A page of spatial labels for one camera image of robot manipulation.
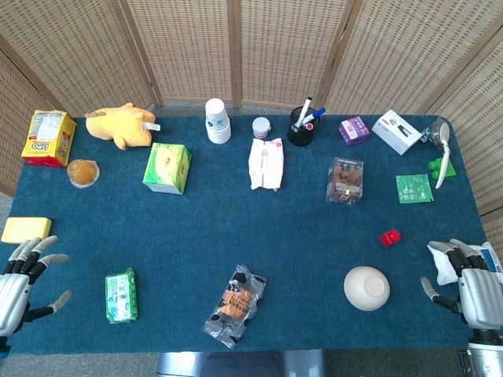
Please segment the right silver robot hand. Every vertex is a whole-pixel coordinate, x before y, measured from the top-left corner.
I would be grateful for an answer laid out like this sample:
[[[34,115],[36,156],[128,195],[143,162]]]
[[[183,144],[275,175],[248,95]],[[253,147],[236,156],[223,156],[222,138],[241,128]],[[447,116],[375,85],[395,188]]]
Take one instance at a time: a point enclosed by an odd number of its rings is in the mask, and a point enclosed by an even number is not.
[[[424,293],[434,303],[463,316],[476,330],[502,329],[502,263],[490,242],[468,245],[460,240],[428,243],[437,268],[437,283],[456,283],[459,299],[440,295],[431,281],[420,278]]]

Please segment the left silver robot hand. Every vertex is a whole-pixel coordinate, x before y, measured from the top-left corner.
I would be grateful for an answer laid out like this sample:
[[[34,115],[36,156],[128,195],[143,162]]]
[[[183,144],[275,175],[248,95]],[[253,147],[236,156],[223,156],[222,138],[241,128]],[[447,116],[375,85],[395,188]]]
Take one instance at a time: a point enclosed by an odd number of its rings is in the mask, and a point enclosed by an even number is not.
[[[37,279],[54,263],[67,262],[67,254],[44,252],[57,242],[56,236],[44,240],[36,237],[25,240],[13,251],[1,273],[1,344],[18,332],[23,324],[53,315],[60,311],[72,296],[64,291],[56,301],[37,309],[30,307],[31,291]]]

